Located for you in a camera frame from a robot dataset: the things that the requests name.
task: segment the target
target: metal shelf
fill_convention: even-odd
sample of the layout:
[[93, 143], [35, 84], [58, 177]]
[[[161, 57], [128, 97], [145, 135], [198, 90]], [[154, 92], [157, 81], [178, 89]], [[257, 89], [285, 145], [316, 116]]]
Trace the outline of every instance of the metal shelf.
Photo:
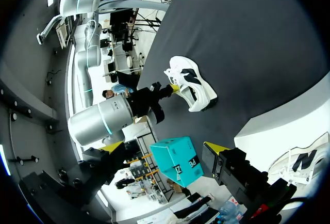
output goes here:
[[[137, 136], [136, 137], [137, 142], [138, 142], [138, 144], [140, 146], [140, 150], [141, 150], [143, 156], [146, 156], [146, 155], [150, 154], [149, 151], [148, 151], [148, 149], [147, 149], [147, 146], [145, 144], [144, 137], [145, 136], [148, 136], [148, 135], [152, 135], [153, 141], [154, 141], [154, 143], [156, 143], [155, 136], [154, 136], [154, 134], [153, 134], [153, 132], [151, 130], [151, 127], [150, 127], [148, 121], [147, 121], [147, 124], [148, 124], [148, 128], [149, 128], [150, 132], [149, 133], [146, 133], [144, 135], [141, 135], [141, 136]], [[148, 162], [147, 158], [145, 158], [145, 161], [148, 164], [148, 168], [149, 168], [150, 172], [153, 171], [153, 170], [157, 170], [158, 169], [158, 166], [154, 164], [153, 160], [150, 157], [149, 157], [149, 159], [150, 159], [151, 163]], [[159, 175], [158, 172], [152, 174], [151, 176], [155, 179], [157, 186], [159, 187], [159, 189], [161, 190], [161, 192], [164, 195], [164, 198], [167, 200], [167, 202], [169, 202], [171, 200], [173, 194], [174, 194], [174, 191], [172, 189], [168, 189], [168, 190], [166, 189], [166, 187], [165, 187], [163, 181], [161, 180], [160, 175]], [[166, 194], [169, 193], [169, 192], [171, 192], [171, 195], [169, 197], [166, 197]]]

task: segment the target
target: sneaker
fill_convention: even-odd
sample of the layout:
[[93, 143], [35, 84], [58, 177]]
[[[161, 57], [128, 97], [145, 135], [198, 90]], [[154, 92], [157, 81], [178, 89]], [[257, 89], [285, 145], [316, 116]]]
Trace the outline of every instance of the sneaker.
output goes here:
[[205, 110], [213, 106], [218, 96], [211, 86], [203, 80], [197, 64], [182, 56], [174, 56], [170, 67], [164, 73], [171, 84], [178, 85], [177, 94], [186, 100], [190, 112]]
[[[329, 133], [323, 134], [307, 148], [293, 148], [277, 159], [268, 170], [268, 183], [279, 178], [294, 184], [297, 191], [293, 197], [306, 197], [317, 187], [318, 178], [325, 167], [329, 145]], [[284, 209], [299, 206], [300, 203], [287, 205]]]

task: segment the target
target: black letter n logo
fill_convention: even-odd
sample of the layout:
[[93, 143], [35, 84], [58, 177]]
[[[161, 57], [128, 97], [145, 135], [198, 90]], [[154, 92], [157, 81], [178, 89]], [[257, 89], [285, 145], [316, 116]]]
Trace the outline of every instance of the black letter n logo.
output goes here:
[[299, 168], [299, 165], [301, 163], [301, 169], [307, 169], [311, 162], [313, 161], [314, 157], [315, 157], [315, 154], [316, 154], [316, 150], [313, 150], [311, 153], [310, 153], [310, 156], [308, 156], [308, 153], [302, 153], [299, 155], [297, 161], [294, 163], [294, 165], [292, 166], [292, 170], [294, 172], [296, 172]]

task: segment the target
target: black pants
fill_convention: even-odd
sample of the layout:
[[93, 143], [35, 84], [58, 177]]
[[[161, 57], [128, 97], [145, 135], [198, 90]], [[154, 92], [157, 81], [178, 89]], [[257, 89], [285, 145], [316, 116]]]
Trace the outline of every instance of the black pants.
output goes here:
[[136, 74], [126, 74], [122, 72], [116, 72], [118, 77], [119, 84], [126, 86], [127, 88], [131, 88], [134, 91], [136, 90], [140, 76]]
[[199, 210], [205, 203], [209, 202], [211, 200], [210, 197], [204, 197], [201, 201], [198, 201], [197, 203], [183, 209], [179, 210], [178, 212], [175, 212], [175, 216], [179, 219], [186, 218], [191, 213]]

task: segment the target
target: shoe logo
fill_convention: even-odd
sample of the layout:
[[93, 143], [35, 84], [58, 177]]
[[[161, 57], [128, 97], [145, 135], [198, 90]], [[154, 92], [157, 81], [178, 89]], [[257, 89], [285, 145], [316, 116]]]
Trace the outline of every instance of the shoe logo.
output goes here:
[[296, 172], [301, 164], [301, 169], [304, 170], [304, 169], [307, 169], [311, 162], [313, 161], [314, 157], [315, 157], [315, 154], [316, 154], [316, 150], [313, 150], [311, 153], [310, 153], [310, 156], [308, 156], [308, 153], [301, 153], [299, 154], [296, 162], [293, 164], [292, 166], [292, 170], [294, 172]]
[[197, 78], [197, 75], [193, 69], [182, 69], [182, 74], [187, 74], [184, 76], [185, 80], [191, 83], [202, 85], [202, 83]]

